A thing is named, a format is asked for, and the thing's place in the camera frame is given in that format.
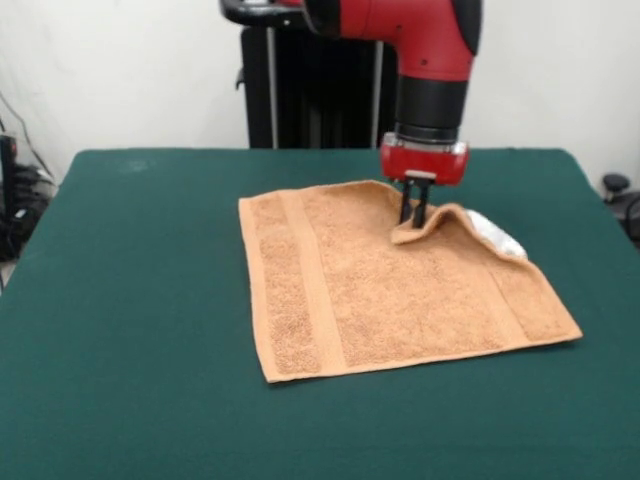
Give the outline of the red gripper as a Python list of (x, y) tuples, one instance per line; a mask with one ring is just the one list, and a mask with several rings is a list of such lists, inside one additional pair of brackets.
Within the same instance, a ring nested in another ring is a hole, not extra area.
[[(458, 185), (469, 158), (470, 149), (466, 142), (424, 144), (387, 132), (380, 146), (380, 161), (385, 177), (403, 182), (399, 223), (407, 222), (413, 215), (412, 227), (422, 228), (426, 222), (432, 182), (436, 185)], [(411, 204), (413, 181), (410, 179), (430, 180), (415, 183), (419, 188), (419, 196), (414, 214)]]

